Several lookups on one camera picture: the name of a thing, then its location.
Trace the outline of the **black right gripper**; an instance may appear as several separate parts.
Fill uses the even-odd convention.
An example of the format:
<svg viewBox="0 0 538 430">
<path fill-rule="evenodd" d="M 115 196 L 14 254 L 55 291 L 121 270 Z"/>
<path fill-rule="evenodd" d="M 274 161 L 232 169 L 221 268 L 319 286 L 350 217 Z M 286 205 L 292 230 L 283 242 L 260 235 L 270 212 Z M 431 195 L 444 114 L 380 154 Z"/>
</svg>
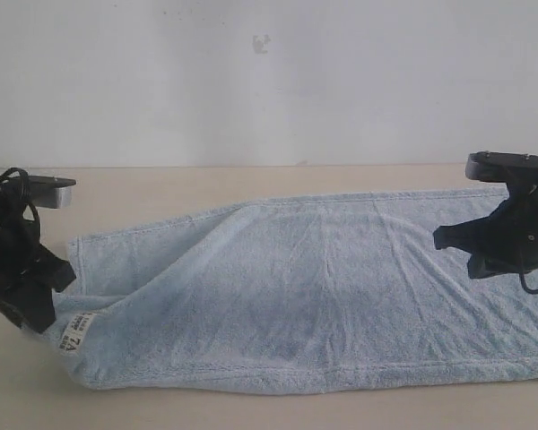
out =
<svg viewBox="0 0 538 430">
<path fill-rule="evenodd" d="M 437 250 L 453 247 L 470 253 L 471 280 L 538 269 L 538 185 L 528 194 L 509 196 L 488 218 L 439 226 L 433 232 Z"/>
</svg>

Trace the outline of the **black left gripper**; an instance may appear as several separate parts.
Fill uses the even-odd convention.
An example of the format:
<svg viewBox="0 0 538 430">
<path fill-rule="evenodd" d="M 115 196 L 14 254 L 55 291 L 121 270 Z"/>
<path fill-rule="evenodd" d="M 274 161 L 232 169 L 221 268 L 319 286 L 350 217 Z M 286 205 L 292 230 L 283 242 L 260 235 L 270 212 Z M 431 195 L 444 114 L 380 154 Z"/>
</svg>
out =
<svg viewBox="0 0 538 430">
<path fill-rule="evenodd" d="M 8 168 L 0 174 L 0 312 L 18 328 L 43 333 L 56 320 L 52 290 L 64 291 L 76 275 L 39 237 L 30 175 Z"/>
</svg>

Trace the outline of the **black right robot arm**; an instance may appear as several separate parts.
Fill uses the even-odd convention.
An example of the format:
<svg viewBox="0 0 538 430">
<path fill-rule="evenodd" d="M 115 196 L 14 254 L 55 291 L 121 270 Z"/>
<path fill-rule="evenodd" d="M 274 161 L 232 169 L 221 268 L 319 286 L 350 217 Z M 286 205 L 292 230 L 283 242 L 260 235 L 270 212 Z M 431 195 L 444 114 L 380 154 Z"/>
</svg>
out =
<svg viewBox="0 0 538 430">
<path fill-rule="evenodd" d="M 469 254 L 473 280 L 538 270 L 538 181 L 522 193 L 510 191 L 485 217 L 438 227 L 433 243 Z"/>
</svg>

